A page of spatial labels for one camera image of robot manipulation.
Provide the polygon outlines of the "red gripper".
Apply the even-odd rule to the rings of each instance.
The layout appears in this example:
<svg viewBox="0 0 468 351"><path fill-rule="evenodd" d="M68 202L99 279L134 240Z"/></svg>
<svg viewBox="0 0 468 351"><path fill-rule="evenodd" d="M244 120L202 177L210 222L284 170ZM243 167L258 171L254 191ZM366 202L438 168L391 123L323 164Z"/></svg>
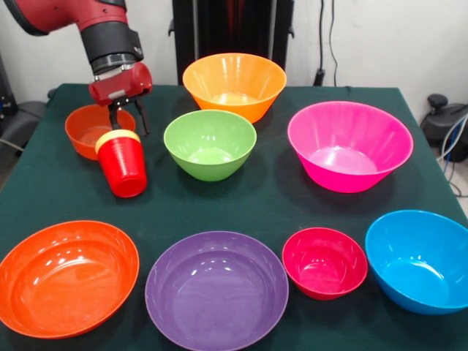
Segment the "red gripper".
<svg viewBox="0 0 468 351"><path fill-rule="evenodd" d="M130 99L149 93L153 82L151 72L144 63L125 64L109 72L98 75L88 86L89 93L100 106L107 106L112 130L121 128L118 122L118 109L121 98ZM140 118L140 134L151 133L146 108L142 99L132 99L132 104Z"/></svg>

